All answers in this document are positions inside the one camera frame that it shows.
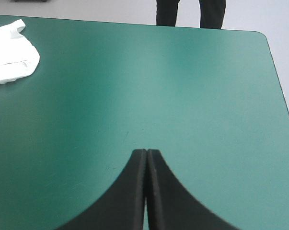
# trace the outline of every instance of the white cloth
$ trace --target white cloth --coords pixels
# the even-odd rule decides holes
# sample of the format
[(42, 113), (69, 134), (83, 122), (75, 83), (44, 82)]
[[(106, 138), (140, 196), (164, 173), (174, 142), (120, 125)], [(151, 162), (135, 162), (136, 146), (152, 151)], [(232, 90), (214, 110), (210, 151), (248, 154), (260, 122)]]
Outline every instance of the white cloth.
[(20, 34), (24, 28), (21, 19), (0, 27), (0, 84), (31, 75), (39, 63), (38, 51)]

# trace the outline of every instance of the scratch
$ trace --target scratch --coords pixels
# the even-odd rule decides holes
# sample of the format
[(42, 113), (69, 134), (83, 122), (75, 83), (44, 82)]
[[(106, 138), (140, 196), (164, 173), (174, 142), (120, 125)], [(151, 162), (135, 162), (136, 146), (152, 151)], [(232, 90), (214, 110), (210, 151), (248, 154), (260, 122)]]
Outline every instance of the scratch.
[(127, 138), (128, 134), (129, 134), (129, 131), (127, 131), (127, 133), (126, 133), (126, 135), (125, 135), (125, 137), (124, 137), (124, 140), (123, 140), (123, 142), (125, 142), (125, 140), (126, 140), (126, 138)]

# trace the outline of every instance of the table top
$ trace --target table top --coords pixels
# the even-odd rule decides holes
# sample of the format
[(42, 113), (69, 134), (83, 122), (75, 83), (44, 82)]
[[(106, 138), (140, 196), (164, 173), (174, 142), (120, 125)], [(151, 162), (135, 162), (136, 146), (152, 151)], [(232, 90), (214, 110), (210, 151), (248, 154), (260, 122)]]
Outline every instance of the table top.
[(289, 114), (257, 32), (23, 19), (41, 60), (0, 85), (0, 230), (90, 206), (133, 149), (159, 149), (243, 230), (289, 230)]

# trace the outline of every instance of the floor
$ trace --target floor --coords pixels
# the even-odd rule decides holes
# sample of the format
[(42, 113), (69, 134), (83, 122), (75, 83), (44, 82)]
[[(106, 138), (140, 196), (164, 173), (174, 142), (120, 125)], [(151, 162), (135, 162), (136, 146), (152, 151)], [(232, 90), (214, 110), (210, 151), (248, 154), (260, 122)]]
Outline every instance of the floor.
[[(0, 14), (155, 24), (155, 0), (23, 1), (0, 0)], [(196, 0), (181, 0), (177, 26), (198, 27), (199, 17)], [(227, 0), (223, 29), (259, 31), (267, 36), (289, 108), (289, 0)]]

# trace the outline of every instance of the person's legs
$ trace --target person's legs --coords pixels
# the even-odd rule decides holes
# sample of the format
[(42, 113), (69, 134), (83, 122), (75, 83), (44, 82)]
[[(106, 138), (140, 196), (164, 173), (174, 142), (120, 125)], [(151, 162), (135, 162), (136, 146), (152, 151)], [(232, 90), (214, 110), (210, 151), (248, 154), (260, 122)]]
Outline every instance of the person's legs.
[(200, 28), (221, 29), (225, 13), (225, 0), (199, 0)]
[(175, 26), (179, 0), (157, 0), (157, 25)]

